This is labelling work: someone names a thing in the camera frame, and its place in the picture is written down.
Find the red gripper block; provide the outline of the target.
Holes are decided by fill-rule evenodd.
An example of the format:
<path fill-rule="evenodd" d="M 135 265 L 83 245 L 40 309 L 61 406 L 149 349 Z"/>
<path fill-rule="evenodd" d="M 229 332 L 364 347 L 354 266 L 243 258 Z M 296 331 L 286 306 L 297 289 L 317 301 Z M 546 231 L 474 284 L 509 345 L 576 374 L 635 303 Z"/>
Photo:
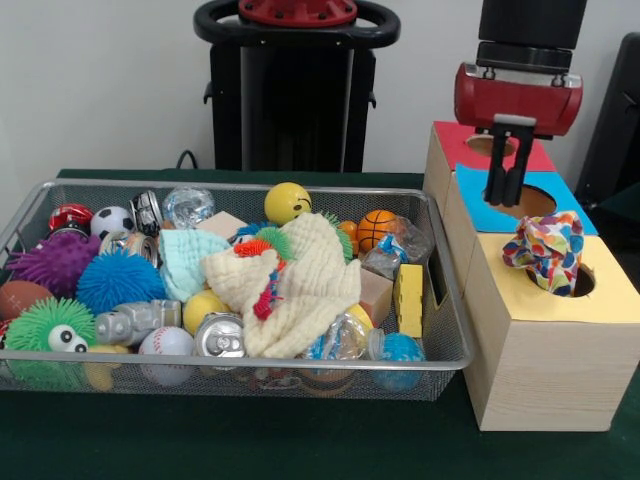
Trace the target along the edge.
<path fill-rule="evenodd" d="M 573 125 L 583 98 L 579 75 L 533 73 L 473 63 L 459 66 L 455 77 L 454 112 L 459 123 L 489 129 L 493 136 L 485 200 L 513 207 L 520 202 L 534 135 L 564 136 Z M 503 167 L 508 128 L 518 140 L 515 163 Z"/>

